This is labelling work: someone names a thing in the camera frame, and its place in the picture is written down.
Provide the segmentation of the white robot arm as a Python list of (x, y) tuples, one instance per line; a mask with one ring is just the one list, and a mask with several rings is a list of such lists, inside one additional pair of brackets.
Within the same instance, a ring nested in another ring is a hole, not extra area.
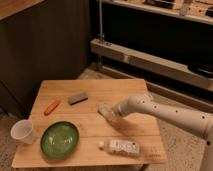
[(133, 113), (151, 115), (205, 140), (200, 171), (213, 171), (213, 114), (157, 103), (148, 95), (134, 95), (110, 107), (107, 117), (118, 119)]

